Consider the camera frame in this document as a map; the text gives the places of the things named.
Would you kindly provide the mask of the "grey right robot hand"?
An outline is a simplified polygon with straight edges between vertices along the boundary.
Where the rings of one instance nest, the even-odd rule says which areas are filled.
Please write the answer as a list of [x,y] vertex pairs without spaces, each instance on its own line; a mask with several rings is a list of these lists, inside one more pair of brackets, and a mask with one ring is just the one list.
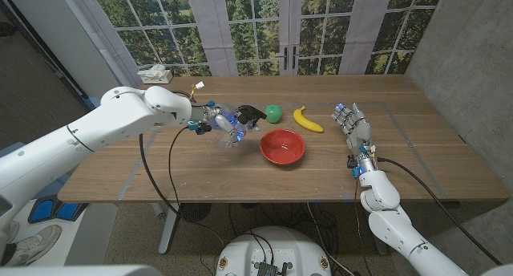
[[355,103],[352,108],[339,103],[331,116],[346,135],[346,143],[351,154],[357,161],[364,157],[370,158],[371,165],[376,169],[376,148],[373,142],[372,128],[364,113],[358,109]]

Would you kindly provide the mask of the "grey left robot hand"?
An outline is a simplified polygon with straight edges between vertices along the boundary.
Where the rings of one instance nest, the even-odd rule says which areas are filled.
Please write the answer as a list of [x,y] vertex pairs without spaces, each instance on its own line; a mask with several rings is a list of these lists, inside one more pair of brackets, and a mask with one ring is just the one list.
[[251,105],[240,105],[233,112],[227,107],[204,105],[206,120],[214,120],[217,127],[228,134],[228,142],[235,144],[253,129],[259,131],[257,122],[267,116]]

